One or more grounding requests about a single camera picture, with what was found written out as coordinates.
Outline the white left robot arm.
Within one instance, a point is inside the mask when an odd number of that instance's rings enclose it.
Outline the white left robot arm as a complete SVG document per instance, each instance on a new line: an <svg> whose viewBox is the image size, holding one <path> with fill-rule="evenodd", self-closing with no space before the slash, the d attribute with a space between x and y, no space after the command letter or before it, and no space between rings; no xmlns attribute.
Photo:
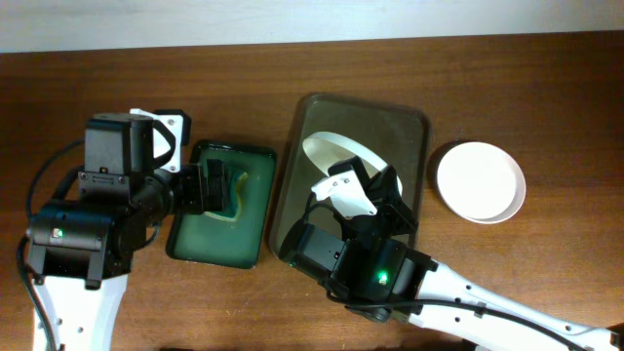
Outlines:
<svg viewBox="0 0 624 351"><path fill-rule="evenodd" d="M220 161L183 165L191 119L181 110L100 113L71 169L29 213L17 265L34 309L36 350L107 350L133 266L168 215L202 215L230 202Z"/></svg>

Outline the white plate with green stain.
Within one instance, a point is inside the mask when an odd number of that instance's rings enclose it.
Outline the white plate with green stain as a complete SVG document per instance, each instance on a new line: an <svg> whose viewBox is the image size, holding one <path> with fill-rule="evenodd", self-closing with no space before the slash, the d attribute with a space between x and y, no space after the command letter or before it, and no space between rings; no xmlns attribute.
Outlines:
<svg viewBox="0 0 624 351"><path fill-rule="evenodd" d="M370 177L382 172L388 164L373 151L351 139L332 132L317 132L302 142L303 151L313 165L326 177L333 164L359 156Z"/></svg>

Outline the yellow green sponge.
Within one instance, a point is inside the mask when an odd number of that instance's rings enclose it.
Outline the yellow green sponge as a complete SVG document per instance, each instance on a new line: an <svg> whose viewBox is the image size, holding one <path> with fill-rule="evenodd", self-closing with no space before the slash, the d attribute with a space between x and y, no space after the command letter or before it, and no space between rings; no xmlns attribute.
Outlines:
<svg viewBox="0 0 624 351"><path fill-rule="evenodd" d="M237 221L243 211L243 191L249 175L238 169L228 169L218 184L217 193L204 214L228 222Z"/></svg>

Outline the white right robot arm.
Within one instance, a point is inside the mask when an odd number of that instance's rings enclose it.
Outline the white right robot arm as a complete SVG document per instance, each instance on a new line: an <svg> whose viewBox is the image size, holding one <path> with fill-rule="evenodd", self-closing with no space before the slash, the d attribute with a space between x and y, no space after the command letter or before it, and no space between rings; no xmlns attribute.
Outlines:
<svg viewBox="0 0 624 351"><path fill-rule="evenodd" d="M490 292L398 241L417 222L391 166L354 156L322 166L279 258L368 320L403 320L479 350L620 350L622 334L561 320Z"/></svg>

